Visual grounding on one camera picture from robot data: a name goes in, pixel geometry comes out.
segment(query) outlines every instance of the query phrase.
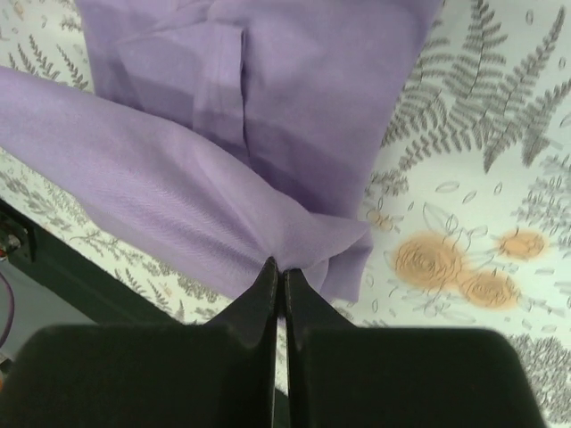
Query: dark green table edge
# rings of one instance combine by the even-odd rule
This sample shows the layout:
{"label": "dark green table edge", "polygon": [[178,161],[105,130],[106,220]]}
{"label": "dark green table edge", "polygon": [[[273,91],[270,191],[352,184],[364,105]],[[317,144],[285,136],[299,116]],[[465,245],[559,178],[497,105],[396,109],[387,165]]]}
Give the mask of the dark green table edge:
{"label": "dark green table edge", "polygon": [[[30,245],[34,260],[30,262],[16,252],[11,255],[10,263],[86,317],[97,324],[177,323],[4,200],[0,200],[0,210],[32,231]],[[275,406],[274,426],[289,427],[287,396],[279,390]]]}

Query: white tablecloth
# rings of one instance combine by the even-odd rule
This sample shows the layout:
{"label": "white tablecloth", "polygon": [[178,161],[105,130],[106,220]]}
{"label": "white tablecloth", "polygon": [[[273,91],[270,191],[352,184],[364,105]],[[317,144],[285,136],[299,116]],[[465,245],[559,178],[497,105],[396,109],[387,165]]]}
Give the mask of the white tablecloth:
{"label": "white tablecloth", "polygon": [[[376,248],[360,300],[335,307],[357,325],[505,334],[546,421],[571,427],[571,1],[446,3],[364,189]],[[1,65],[92,90],[71,0],[0,5]],[[6,152],[0,196],[180,321],[229,304],[100,230]],[[284,355],[280,331],[281,389]]]}

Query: orange flower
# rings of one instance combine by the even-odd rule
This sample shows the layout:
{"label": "orange flower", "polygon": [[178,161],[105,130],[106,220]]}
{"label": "orange flower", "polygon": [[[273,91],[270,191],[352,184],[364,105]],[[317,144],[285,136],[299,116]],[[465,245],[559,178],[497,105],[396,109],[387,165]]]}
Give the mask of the orange flower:
{"label": "orange flower", "polygon": [[534,231],[517,230],[499,241],[500,255],[513,259],[529,260],[539,256],[545,250],[543,236]]}
{"label": "orange flower", "polygon": [[494,272],[473,274],[459,289],[471,303],[483,308],[506,309],[519,297],[511,278]]}
{"label": "orange flower", "polygon": [[462,270],[462,257],[442,236],[423,235],[409,239],[394,258],[396,275],[418,287],[443,287]]}

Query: floral pattern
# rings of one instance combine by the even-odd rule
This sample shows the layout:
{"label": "floral pattern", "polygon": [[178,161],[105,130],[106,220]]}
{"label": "floral pattern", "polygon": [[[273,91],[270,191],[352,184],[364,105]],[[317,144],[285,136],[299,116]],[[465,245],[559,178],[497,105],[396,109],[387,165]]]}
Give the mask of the floral pattern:
{"label": "floral pattern", "polygon": [[[505,334],[551,426],[571,426],[571,23],[568,0],[445,2],[364,189],[375,249],[357,325]],[[72,0],[6,0],[0,64],[93,91]],[[0,196],[180,322],[229,299],[100,230],[0,151]],[[278,332],[277,385],[286,389]]]}

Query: purple fabric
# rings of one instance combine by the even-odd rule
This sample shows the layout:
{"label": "purple fabric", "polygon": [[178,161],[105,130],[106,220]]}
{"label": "purple fabric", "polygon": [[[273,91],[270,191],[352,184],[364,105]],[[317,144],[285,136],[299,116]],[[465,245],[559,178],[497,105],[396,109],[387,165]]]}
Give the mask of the purple fabric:
{"label": "purple fabric", "polygon": [[440,3],[78,0],[101,98],[0,70],[0,144],[230,297],[271,255],[355,300],[362,192]]}

